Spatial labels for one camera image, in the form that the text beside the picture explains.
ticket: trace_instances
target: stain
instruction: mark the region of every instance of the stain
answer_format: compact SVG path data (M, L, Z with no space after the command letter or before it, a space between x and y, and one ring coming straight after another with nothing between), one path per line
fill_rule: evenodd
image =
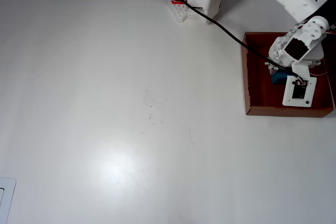
M193 138L192 138L192 136L191 136L191 131L190 131L189 128L188 128L188 130L189 130L189 140L190 140L190 143L191 143L192 145L194 145L194 141L193 141Z

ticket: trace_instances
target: black cable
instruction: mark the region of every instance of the black cable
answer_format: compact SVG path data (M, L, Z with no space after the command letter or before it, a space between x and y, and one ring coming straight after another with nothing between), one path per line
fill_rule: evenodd
M209 20L210 22L214 23L215 25L217 25L220 29L222 29L225 33L228 34L228 36L230 36L233 40L235 40L237 43L239 43L240 45L242 45L243 47L245 47L247 50L253 52L254 54L256 54L257 56L261 57L262 59L264 59L265 61L267 61L268 63L276 66L279 69L282 69L283 71L285 71L286 73L295 76L296 78L298 78L301 82L302 82L302 78L300 78L298 76L298 74L294 73L293 71L284 68L283 66L277 64L276 62L272 61L271 59L263 56L261 53L259 53L256 49L248 46L247 44L245 44L244 42L240 41L237 37L235 37L232 33L230 33L224 26L222 26L220 23L218 23L217 21L213 20L212 18L206 16L205 14L201 13L199 10L197 10L195 7L191 6L190 4L187 3L187 1L184 1L184 4L186 6L188 6L191 10L193 10L194 12L196 12L197 14L201 15L202 17L206 18L207 20Z

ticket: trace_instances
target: white table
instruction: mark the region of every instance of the white table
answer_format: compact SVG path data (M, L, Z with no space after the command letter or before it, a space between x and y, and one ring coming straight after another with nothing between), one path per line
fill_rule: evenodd
M0 0L8 224L336 222L336 118L246 116L240 45L166 0ZM220 22L287 31L275 0Z

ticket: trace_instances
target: wooden box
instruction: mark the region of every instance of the wooden box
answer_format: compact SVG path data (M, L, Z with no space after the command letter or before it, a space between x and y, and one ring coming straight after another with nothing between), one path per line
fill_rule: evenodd
M244 42L268 56L275 39L285 33L245 33ZM282 105L285 84L272 84L265 61L242 47L245 108L247 115L303 116L322 118L334 110L328 75L318 76L310 108ZM324 62L311 73L326 72Z

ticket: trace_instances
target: robotic arm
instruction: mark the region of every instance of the robotic arm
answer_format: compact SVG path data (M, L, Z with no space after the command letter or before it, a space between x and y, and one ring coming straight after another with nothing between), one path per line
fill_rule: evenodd
M221 0L187 0L194 7L213 17L218 13ZM293 72L304 78L300 83L296 77L288 76L283 105L310 107L317 84L310 77L309 68L321 64L324 56L321 42L327 30L336 22L330 9L336 0L276 0L298 22L285 36L279 37L269 51L269 58L283 67L291 67ZM270 73L276 74L278 68L269 65Z

